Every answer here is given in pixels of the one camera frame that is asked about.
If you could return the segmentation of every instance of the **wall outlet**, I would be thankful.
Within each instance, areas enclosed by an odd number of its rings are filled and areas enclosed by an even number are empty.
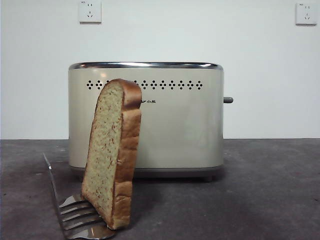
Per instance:
[[[81,24],[100,24],[101,0],[81,0],[78,6],[78,17]]]
[[[317,24],[317,4],[314,2],[299,2],[295,5],[296,25]]]

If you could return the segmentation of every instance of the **dark gray surface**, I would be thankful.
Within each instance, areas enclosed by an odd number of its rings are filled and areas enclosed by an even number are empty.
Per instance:
[[[320,139],[224,141],[213,182],[135,179],[119,240],[319,240]],[[79,193],[66,140],[1,141],[1,239],[62,240],[42,156],[61,197]]]

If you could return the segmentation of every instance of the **cream toaster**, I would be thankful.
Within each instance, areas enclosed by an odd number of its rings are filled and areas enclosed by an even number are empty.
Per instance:
[[[135,177],[203,177],[223,160],[224,71],[198,62],[83,62],[69,67],[69,165],[82,176],[99,93],[113,79],[142,91]]]

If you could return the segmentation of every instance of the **bread slice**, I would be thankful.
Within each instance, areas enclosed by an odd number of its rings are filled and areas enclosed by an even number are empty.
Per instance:
[[[112,230],[130,222],[141,98],[136,83],[115,79],[103,87],[95,107],[81,194]]]

